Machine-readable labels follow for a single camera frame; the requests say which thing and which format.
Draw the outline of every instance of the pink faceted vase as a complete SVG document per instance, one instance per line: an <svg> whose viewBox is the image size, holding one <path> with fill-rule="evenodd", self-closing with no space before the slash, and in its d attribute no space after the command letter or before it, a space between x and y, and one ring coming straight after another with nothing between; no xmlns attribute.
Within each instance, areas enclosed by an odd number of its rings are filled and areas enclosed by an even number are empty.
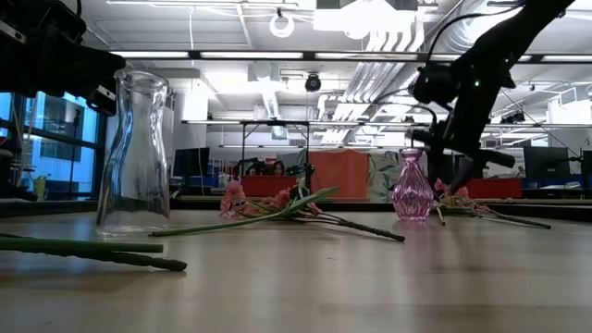
<svg viewBox="0 0 592 333"><path fill-rule="evenodd" d="M403 170L392 193L392 204L400 220L424 221L432 209L434 194L419 166L419 157L423 151L405 148L400 153Z"/></svg>

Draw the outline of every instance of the clear glass carafe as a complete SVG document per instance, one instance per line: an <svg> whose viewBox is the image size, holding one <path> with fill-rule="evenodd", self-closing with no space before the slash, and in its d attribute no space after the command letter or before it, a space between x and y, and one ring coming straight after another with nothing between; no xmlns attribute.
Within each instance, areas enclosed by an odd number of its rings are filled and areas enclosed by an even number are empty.
<svg viewBox="0 0 592 333"><path fill-rule="evenodd" d="M167 159L162 117L168 82L140 71L117 73L118 126L105 165L96 218L104 235L167 227Z"/></svg>

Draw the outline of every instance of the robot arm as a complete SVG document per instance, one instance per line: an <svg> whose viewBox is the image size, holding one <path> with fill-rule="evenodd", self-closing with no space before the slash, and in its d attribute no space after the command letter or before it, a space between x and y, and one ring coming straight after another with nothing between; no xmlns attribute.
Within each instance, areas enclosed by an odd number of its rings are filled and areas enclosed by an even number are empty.
<svg viewBox="0 0 592 333"><path fill-rule="evenodd" d="M414 130L411 137L428 147L429 181L434 184L436 170L444 149L465 154L467 168L452 182L455 193L473 168L493 162L513 167L513 157L495 151L481 150L480 138L500 89L515 88L510 69L524 55L538 34L558 17L574 0L525 0L523 9L475 42L475 45L451 66L429 63L413 86L412 95L419 102L436 102L450 110L445 121L429 131ZM448 106L455 98L456 105Z"/></svg>

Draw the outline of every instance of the green object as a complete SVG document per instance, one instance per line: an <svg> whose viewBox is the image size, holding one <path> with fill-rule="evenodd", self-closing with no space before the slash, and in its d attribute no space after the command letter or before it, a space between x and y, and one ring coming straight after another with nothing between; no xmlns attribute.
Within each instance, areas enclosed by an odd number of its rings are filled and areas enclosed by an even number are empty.
<svg viewBox="0 0 592 333"><path fill-rule="evenodd" d="M235 222L235 223L227 223L221 225L214 225L214 226L206 226L206 227L197 227L197 228L183 228L183 229L176 229L176 230L166 230L166 231L155 231L150 234L151 237L165 237L165 236L178 236L178 235L185 235L190 233L198 233L198 232L205 232L205 231L213 231L213 230L220 230L223 228L235 228L235 227L242 227L246 225L250 225L253 223L265 221L270 218L281 216L282 212L275 213L268 216L261 216L257 218L252 218L246 221Z"/></svg>
<svg viewBox="0 0 592 333"><path fill-rule="evenodd" d="M165 237L165 236L178 236L178 235L185 235L191 233L198 233L198 232L206 232L206 231L213 231L213 230L220 230L225 228L235 228L235 227L242 227L247 226L253 223L265 221L268 219L276 218L276 217L290 217L291 214L296 213L299 209L304 207L308 207L308 204L318 202L324 198L326 198L329 194L338 191L339 188L328 188L318 191L315 194L309 195L305 198L297 200L295 202L289 203L288 206L282 210L281 212L276 212L274 214L270 214L268 216L261 216L257 218L248 219L246 221L241 222L234 222L234 223L227 223L221 225L214 225L214 226L206 226L206 227L197 227L197 228L183 228L183 229L176 229L176 230L164 230L164 231L155 231L150 234L151 237Z"/></svg>
<svg viewBox="0 0 592 333"><path fill-rule="evenodd" d="M35 251L49 250L86 251L86 252L132 252L162 253L162 244L128 244L81 240L43 240L31 238L0 238L0 251Z"/></svg>
<svg viewBox="0 0 592 333"><path fill-rule="evenodd" d="M21 237L18 235L11 235L0 233L0 238L21 239L21 240L35 240L31 237ZM153 258L148 255L141 255L136 253L120 253L120 252L105 252L105 251L72 251L69 249L53 249L53 250L19 250L22 253L44 253L49 255L59 255L63 257L76 256L82 259L92 259L103 262L112 262L116 264L127 264L136 266L152 266L160 269L167 269L171 271L180 272L187 268L187 264L179 260Z"/></svg>

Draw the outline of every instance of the wooden table surface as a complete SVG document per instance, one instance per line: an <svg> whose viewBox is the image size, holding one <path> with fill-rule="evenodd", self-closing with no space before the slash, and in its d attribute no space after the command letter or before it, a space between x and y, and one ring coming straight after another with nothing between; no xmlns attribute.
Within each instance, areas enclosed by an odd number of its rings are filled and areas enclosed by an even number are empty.
<svg viewBox="0 0 592 333"><path fill-rule="evenodd" d="M0 253L1 332L590 332L592 225L470 218L442 227L344 214L404 244L264 223L164 239L186 272ZM0 232L93 237L94 214L15 217ZM179 226L217 212L175 211Z"/></svg>

